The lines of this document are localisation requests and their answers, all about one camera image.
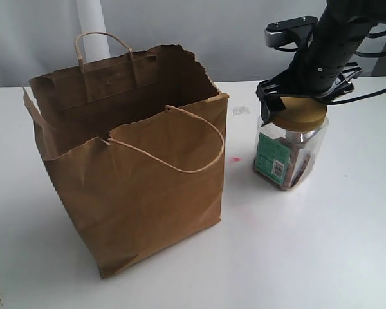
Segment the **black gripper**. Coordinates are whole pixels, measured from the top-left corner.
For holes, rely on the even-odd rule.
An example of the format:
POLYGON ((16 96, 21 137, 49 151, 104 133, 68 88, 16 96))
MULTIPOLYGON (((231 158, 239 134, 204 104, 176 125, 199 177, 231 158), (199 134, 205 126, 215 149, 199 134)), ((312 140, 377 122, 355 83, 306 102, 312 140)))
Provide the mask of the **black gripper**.
POLYGON ((350 59, 362 41, 362 36, 326 39, 310 35, 286 70, 258 83, 255 94, 261 103, 263 123, 270 123, 284 111, 281 97, 311 97, 331 104, 352 93, 352 80, 362 69, 350 59))

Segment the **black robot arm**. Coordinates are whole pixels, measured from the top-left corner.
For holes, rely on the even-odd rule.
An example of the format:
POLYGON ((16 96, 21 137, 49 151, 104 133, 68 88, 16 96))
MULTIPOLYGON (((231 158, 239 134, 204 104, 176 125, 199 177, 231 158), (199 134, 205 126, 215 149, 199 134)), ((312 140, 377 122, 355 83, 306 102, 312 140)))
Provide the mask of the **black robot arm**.
POLYGON ((267 124, 285 109, 284 97, 312 98, 329 106, 354 90, 352 79, 362 69, 350 59, 371 29, 386 24, 386 1, 327 1, 320 18, 304 16, 270 23, 266 45, 275 50, 292 49, 293 60, 275 77, 260 82, 256 95, 261 118, 267 124))

